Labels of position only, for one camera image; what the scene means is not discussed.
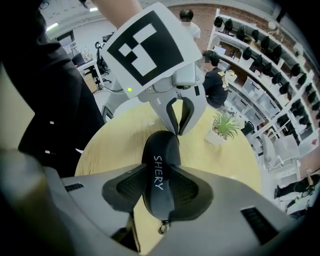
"green plant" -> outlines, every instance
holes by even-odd
[[[228,137],[234,139],[238,134],[237,129],[238,125],[232,123],[231,117],[226,113],[217,112],[216,116],[213,116],[212,130],[225,140]]]

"black shoe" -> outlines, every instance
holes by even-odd
[[[277,185],[276,189],[274,190],[274,199],[279,197],[279,189],[280,189],[280,187]]]

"potted plant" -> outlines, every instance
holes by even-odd
[[[238,134],[237,128],[238,126],[232,123],[230,116],[217,112],[213,116],[211,129],[204,139],[212,145],[220,145],[227,142],[229,138],[234,139]]]

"brick wall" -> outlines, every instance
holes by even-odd
[[[197,24],[201,29],[201,38],[197,41],[197,45],[201,51],[207,49],[212,28],[214,25],[217,8],[211,5],[179,5],[169,7],[174,15],[179,18],[179,13],[184,9],[191,9],[194,13],[192,22]]]

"white wall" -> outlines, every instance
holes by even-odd
[[[90,51],[93,57],[97,49],[95,43],[103,42],[102,37],[115,32],[116,28],[107,20],[87,23],[73,29],[74,40],[79,51]]]

